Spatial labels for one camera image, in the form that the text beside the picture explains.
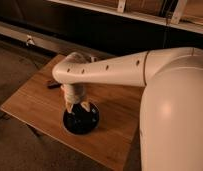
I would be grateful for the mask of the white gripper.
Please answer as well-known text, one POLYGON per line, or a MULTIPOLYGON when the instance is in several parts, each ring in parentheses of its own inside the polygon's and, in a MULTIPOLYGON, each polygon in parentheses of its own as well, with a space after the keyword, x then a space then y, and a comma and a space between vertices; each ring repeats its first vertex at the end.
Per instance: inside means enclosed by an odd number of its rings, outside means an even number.
MULTIPOLYGON (((74 104, 80 103, 85 98, 85 88, 81 84, 62 84, 61 89, 64 92, 66 111, 72 112, 74 104)), ((83 101, 81 106, 86 110, 90 111, 90 104, 87 101, 83 101)))

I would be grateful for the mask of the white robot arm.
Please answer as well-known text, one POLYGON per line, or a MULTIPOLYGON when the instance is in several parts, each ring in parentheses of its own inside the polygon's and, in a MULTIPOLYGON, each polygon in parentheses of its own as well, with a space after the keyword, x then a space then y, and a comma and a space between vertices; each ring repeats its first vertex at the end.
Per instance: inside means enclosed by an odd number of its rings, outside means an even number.
POLYGON ((203 50, 152 50, 98 62, 72 53, 52 75, 72 104, 83 97, 76 83, 142 86, 142 171, 203 171, 203 50))

